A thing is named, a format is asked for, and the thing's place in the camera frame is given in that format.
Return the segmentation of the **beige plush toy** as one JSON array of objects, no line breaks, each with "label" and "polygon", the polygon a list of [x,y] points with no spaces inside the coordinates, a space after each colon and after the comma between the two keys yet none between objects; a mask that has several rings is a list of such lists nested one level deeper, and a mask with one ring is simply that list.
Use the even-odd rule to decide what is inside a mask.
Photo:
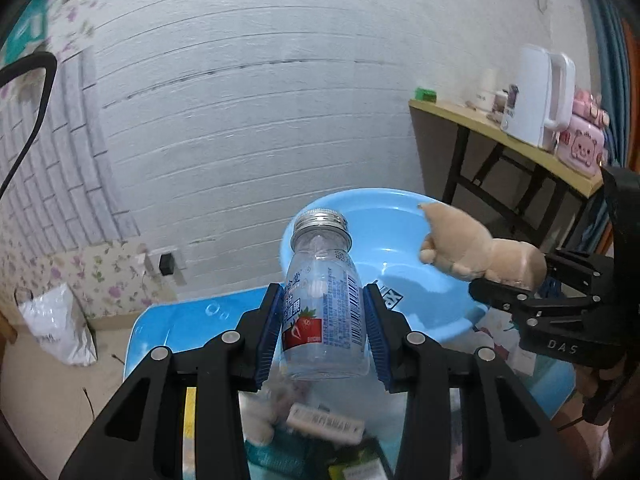
[{"label": "beige plush toy", "polygon": [[430,226],[419,260],[461,281],[476,278],[533,292],[546,278],[547,263],[537,247],[492,237],[466,212],[439,202],[420,203]]}]

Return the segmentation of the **clear bottle with silver cap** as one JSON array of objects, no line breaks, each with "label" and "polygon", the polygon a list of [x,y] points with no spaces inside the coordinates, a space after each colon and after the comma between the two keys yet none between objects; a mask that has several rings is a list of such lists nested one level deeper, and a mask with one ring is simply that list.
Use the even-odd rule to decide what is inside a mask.
[{"label": "clear bottle with silver cap", "polygon": [[297,380],[364,376],[362,288],[350,258],[346,219],[331,209],[303,212],[294,223],[285,279],[282,368]]}]

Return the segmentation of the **black men's toner bottle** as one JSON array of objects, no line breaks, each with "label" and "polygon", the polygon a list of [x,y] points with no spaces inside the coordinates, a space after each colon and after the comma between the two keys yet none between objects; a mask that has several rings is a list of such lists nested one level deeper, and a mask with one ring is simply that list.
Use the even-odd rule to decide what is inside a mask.
[{"label": "black men's toner bottle", "polygon": [[393,471],[375,438],[339,448],[328,461],[331,480],[390,480]]}]

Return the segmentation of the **white plush with yellow hat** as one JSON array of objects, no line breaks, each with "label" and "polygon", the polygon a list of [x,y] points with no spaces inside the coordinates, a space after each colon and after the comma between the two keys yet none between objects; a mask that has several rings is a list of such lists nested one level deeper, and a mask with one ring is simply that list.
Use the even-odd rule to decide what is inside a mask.
[{"label": "white plush with yellow hat", "polygon": [[292,406],[305,399],[305,388],[288,378],[269,379],[256,393],[241,392],[239,406],[244,439],[256,446],[266,446],[274,430],[285,422]]}]

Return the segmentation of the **white barcode carton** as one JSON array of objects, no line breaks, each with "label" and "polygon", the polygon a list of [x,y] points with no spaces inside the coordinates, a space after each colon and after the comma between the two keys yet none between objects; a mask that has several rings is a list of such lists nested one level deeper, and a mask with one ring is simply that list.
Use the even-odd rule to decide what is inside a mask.
[{"label": "white barcode carton", "polygon": [[300,403],[291,406],[285,423],[302,434],[339,445],[357,445],[364,435],[362,420],[317,410]]}]

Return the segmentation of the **dark green foil packet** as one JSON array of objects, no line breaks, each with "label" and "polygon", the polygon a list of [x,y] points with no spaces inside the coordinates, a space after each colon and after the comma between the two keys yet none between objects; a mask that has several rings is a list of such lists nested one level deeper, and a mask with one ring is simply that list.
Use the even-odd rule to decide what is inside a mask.
[{"label": "dark green foil packet", "polygon": [[254,466],[285,479],[314,479],[316,470],[308,450],[300,443],[276,442],[258,446],[245,441],[247,460]]}]

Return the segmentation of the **pink bear box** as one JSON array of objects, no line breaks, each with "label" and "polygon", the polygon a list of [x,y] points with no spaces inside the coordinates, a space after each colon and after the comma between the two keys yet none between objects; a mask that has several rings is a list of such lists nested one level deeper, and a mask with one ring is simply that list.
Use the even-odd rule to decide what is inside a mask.
[{"label": "pink bear box", "polygon": [[559,134],[555,151],[560,162],[587,178],[599,172],[608,154],[604,130],[610,125],[610,116],[600,104],[600,96],[576,90],[570,123]]}]

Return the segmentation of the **white plastic bag on floor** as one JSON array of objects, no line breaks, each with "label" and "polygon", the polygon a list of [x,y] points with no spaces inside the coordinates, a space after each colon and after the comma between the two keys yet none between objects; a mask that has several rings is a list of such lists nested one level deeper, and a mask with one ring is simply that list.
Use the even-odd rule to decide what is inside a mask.
[{"label": "white plastic bag on floor", "polygon": [[91,366],[98,360],[85,315],[66,283],[18,306],[40,348],[69,366]]}]

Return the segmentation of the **light blue plastic basin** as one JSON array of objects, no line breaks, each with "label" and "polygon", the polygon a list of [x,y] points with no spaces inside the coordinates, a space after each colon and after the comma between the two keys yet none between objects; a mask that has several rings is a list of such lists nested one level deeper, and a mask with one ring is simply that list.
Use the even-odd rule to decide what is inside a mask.
[{"label": "light blue plastic basin", "polygon": [[347,220],[349,255],[363,284],[378,285],[386,306],[443,347],[471,353],[491,346],[475,329],[487,308],[469,285],[420,263],[419,248],[430,227],[419,208],[431,197],[392,188],[357,188],[323,196],[306,208],[333,209]]}]

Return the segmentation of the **wooden side table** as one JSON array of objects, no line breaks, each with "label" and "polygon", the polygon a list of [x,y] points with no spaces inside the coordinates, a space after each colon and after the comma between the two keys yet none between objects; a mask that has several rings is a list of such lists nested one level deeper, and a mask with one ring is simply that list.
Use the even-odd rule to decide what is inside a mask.
[{"label": "wooden side table", "polygon": [[[578,174],[577,171],[562,164],[554,155],[508,136],[486,115],[472,110],[472,108],[446,101],[433,103],[415,99],[409,101],[409,108],[446,120],[456,126],[454,150],[450,159],[444,192],[442,192],[444,203],[452,204],[457,189],[464,188],[495,212],[498,212],[508,222],[510,228],[521,232],[533,244],[540,246],[549,234],[564,198],[570,195],[578,200],[579,207],[576,216],[570,222],[570,227],[561,246],[563,248],[577,247],[580,240],[579,231],[586,225],[588,211],[596,199],[602,195],[600,191],[603,185],[601,176],[597,174],[588,178]],[[472,134],[482,136],[491,141],[494,146],[480,165],[480,169],[477,169],[472,178],[468,178],[462,174],[462,168]],[[498,162],[506,162],[529,176],[526,191],[513,208],[506,206],[483,188],[488,174]],[[553,193],[538,226],[532,226],[525,220],[526,210],[547,180],[554,184]]]}]

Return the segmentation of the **white electric kettle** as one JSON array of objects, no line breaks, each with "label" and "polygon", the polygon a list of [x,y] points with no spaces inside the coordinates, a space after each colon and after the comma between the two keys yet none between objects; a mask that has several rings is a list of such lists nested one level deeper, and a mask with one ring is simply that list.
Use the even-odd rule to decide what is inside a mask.
[{"label": "white electric kettle", "polygon": [[515,82],[520,89],[513,114],[503,112],[500,129],[508,136],[552,153],[556,137],[572,117],[576,67],[562,52],[526,44]]}]

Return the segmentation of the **small dark jar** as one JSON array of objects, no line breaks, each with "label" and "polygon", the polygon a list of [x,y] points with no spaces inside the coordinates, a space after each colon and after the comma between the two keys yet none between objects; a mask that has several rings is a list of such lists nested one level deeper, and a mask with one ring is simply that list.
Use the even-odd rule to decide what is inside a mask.
[{"label": "small dark jar", "polygon": [[510,84],[509,89],[506,90],[506,104],[504,104],[506,114],[513,114],[519,93],[520,89],[518,86],[516,84]]}]

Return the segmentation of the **white cup on side table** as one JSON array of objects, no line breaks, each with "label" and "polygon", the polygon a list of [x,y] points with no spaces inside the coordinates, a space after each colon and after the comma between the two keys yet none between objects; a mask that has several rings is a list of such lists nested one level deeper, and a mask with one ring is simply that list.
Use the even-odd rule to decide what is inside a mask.
[{"label": "white cup on side table", "polygon": [[480,75],[480,80],[474,93],[473,104],[481,112],[490,113],[495,103],[497,91],[498,70],[486,68]]}]

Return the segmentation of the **green box on side table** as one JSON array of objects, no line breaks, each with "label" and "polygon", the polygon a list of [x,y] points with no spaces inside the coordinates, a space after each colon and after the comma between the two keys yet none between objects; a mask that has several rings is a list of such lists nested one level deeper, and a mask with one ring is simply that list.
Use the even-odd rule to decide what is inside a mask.
[{"label": "green box on side table", "polygon": [[437,92],[433,89],[416,87],[416,90],[414,90],[414,99],[422,102],[436,103]]}]

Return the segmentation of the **black wall plug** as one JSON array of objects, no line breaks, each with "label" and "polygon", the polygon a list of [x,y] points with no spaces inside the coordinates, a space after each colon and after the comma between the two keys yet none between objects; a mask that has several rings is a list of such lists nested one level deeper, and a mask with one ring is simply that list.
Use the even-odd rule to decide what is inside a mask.
[{"label": "black wall plug", "polygon": [[158,270],[163,276],[171,276],[175,274],[176,262],[172,252],[165,252],[160,255],[158,260]]}]

